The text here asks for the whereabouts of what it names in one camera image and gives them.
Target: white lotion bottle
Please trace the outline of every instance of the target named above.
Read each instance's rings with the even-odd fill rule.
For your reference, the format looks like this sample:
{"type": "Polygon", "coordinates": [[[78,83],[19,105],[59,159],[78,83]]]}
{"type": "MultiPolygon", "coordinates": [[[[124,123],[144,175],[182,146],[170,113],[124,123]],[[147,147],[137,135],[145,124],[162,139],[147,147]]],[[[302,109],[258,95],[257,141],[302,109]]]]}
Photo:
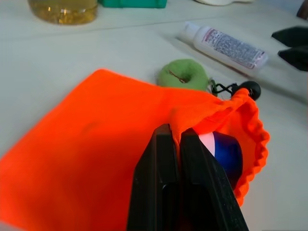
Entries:
{"type": "Polygon", "coordinates": [[[269,58],[265,51],[209,26],[200,27],[186,22],[179,38],[186,43],[192,43],[204,54],[252,77],[269,58]]]}

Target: green container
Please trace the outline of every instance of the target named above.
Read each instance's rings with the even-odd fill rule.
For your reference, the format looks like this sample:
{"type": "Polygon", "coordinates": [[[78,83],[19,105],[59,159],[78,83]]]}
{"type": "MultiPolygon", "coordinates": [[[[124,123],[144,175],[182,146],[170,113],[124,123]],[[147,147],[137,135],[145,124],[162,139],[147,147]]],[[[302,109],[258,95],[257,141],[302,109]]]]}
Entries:
{"type": "Polygon", "coordinates": [[[99,0],[104,7],[165,8],[167,0],[99,0]]]}

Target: yellow liquid jar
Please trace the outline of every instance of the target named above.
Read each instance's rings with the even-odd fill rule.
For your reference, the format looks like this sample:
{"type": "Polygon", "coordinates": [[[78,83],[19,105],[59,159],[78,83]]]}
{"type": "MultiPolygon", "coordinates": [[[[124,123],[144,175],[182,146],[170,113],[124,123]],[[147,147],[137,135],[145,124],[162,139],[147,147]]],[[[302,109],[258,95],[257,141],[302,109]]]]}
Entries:
{"type": "Polygon", "coordinates": [[[92,22],[97,0],[28,0],[37,17],[55,24],[78,25],[92,22]]]}

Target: bottle cap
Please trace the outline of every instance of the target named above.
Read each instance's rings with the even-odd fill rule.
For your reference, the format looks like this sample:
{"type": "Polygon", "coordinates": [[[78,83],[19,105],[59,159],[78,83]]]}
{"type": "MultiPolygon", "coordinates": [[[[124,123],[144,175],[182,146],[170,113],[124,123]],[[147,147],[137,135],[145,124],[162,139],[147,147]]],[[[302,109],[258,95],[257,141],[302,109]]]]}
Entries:
{"type": "Polygon", "coordinates": [[[192,43],[194,36],[196,35],[196,33],[200,28],[201,28],[200,26],[194,23],[185,22],[185,26],[179,34],[179,39],[186,43],[192,43]]]}

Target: drawstring bag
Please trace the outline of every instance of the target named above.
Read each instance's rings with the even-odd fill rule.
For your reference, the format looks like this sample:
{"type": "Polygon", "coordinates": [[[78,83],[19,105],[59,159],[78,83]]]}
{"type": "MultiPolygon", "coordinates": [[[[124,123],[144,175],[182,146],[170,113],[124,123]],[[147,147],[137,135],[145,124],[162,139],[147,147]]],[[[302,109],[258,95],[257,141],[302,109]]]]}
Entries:
{"type": "Polygon", "coordinates": [[[228,101],[98,70],[0,160],[0,219],[32,231],[124,231],[134,168],[155,128],[235,137],[243,174],[234,194],[266,163],[269,134],[246,89],[228,101]]]}

